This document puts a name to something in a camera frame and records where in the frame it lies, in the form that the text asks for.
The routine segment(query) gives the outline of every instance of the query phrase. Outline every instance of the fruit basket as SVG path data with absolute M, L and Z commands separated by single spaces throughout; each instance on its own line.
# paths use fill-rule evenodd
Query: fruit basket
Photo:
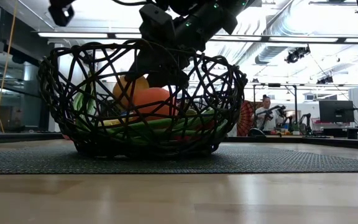
M 136 55 L 146 50 L 155 58 L 163 51 L 172 60 L 169 68 L 138 69 Z M 188 68 L 180 69 L 173 56 L 178 53 L 190 58 Z M 59 58 L 67 55 L 70 70 L 63 71 Z M 121 57 L 134 58 L 135 66 L 123 69 Z M 152 75 L 168 85 L 149 86 Z M 143 39 L 53 49 L 38 78 L 52 117 L 79 153 L 132 158 L 211 154 L 236 123 L 247 83 L 222 56 L 166 49 Z

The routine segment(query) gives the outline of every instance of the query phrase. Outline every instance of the person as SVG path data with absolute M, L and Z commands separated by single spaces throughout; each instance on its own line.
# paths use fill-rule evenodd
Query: person
M 267 111 L 270 108 L 270 97 L 264 95 L 262 103 L 263 103 L 263 107 L 256 109 L 256 114 L 259 114 L 263 111 Z M 260 129 L 262 127 L 265 116 L 266 116 L 266 113 L 262 113 L 257 116 L 256 127 L 258 129 Z M 267 118 L 267 120 L 265 122 L 264 131 L 274 130 L 274 128 L 276 127 L 276 124 L 280 121 L 280 118 L 275 110 L 272 111 L 272 114 L 270 114 L 270 117 L 273 117 L 273 118 L 272 119 Z

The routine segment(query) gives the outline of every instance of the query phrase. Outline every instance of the yellow fruit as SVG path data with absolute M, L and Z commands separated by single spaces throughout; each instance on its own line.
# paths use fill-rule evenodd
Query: yellow fruit
M 126 118 L 122 118 L 122 122 L 126 123 L 127 119 Z M 107 120 L 107 121 L 102 121 L 101 123 L 99 123 L 99 127 L 102 126 L 102 123 L 104 126 L 113 126 L 113 125 L 117 125 L 117 124 L 121 124 L 119 119 L 113 119 L 113 120 Z
M 116 85 L 114 86 L 114 88 L 112 89 L 112 94 L 116 97 L 119 98 L 122 94 L 122 91 L 125 89 L 127 82 L 125 81 L 125 77 L 123 75 L 121 75 L 119 77 L 119 80 L 121 81 L 121 85 L 122 85 L 122 89 L 121 87 L 118 85 L 118 83 L 116 83 Z M 133 83 L 131 83 L 131 85 L 129 86 L 128 90 L 126 91 L 128 97 L 131 97 L 131 91 L 132 91 L 132 87 L 134 86 Z M 139 90 L 144 90 L 149 88 L 149 83 L 146 80 L 145 77 L 140 77 L 136 80 L 136 84 L 135 84 L 135 90 L 134 90 L 134 95 L 136 94 L 137 91 Z M 128 108 L 129 106 L 129 101 L 128 99 L 123 96 L 122 99 L 120 100 L 120 102 L 122 103 L 122 105 L 124 106 L 124 109 Z

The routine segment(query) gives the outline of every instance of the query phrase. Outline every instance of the air duct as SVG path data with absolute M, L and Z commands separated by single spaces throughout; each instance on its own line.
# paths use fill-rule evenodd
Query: air duct
M 278 15 L 272 25 L 265 29 L 263 35 L 308 35 L 313 32 L 313 30 L 299 32 L 292 29 L 288 24 L 290 19 L 296 19 L 291 16 L 291 12 L 297 10 L 297 6 L 300 3 L 302 3 L 302 0 L 290 1 L 288 5 L 283 8 L 283 11 L 280 15 Z M 255 63 L 258 65 L 266 65 L 271 61 L 271 59 L 285 49 L 287 49 L 287 47 L 276 47 L 268 46 L 265 43 L 254 43 L 246 50 L 245 53 L 242 54 L 242 57 L 236 62 L 236 64 L 240 65 L 249 60 L 255 60 Z

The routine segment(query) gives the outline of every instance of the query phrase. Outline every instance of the orange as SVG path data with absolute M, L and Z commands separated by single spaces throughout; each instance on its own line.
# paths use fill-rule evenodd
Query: orange
M 118 82 L 115 84 L 114 88 L 112 89 L 112 94 L 116 97 L 119 98 L 122 94 L 122 91 L 125 89 L 127 82 L 125 81 L 125 76 L 121 75 L 119 77 L 119 80 L 121 81 L 121 85 L 122 85 L 122 89 L 121 87 L 118 85 Z M 129 85 L 129 88 L 127 90 L 127 95 L 128 97 L 131 97 L 131 91 L 132 91 L 132 87 L 135 86 L 135 90 L 134 90 L 134 96 L 135 94 L 139 91 L 139 90 L 144 90 L 144 89 L 148 89 L 149 88 L 149 83 L 147 81 L 147 79 L 145 77 L 140 77 L 136 80 L 135 85 L 133 83 L 131 83 L 131 85 Z M 128 108 L 129 106 L 129 101 L 125 96 L 122 96 L 122 99 L 120 100 L 120 102 L 122 103 L 122 105 L 124 105 L 124 109 Z
M 135 106 L 142 106 L 147 105 L 150 103 L 155 103 L 158 101 L 166 101 L 169 99 L 170 93 L 168 90 L 164 90 L 163 88 L 148 88 L 143 90 L 136 91 L 134 95 L 134 105 Z M 175 98 L 173 98 L 171 101 L 167 102 L 169 105 L 175 105 Z M 171 115 L 176 115 L 178 113 L 177 110 L 174 108 L 170 108 L 169 105 L 166 105 L 162 103 L 163 106 L 158 109 L 154 114 L 162 114 L 162 115 L 169 115 L 170 109 L 171 109 Z M 144 108 L 138 109 L 140 113 L 147 114 L 151 113 L 154 109 L 156 109 L 158 106 L 160 106 L 161 103 L 157 103 L 156 105 L 147 106 Z M 146 118 L 147 121 L 155 120 L 155 119 L 164 119 L 162 117 L 156 117 L 156 116 L 149 116 Z

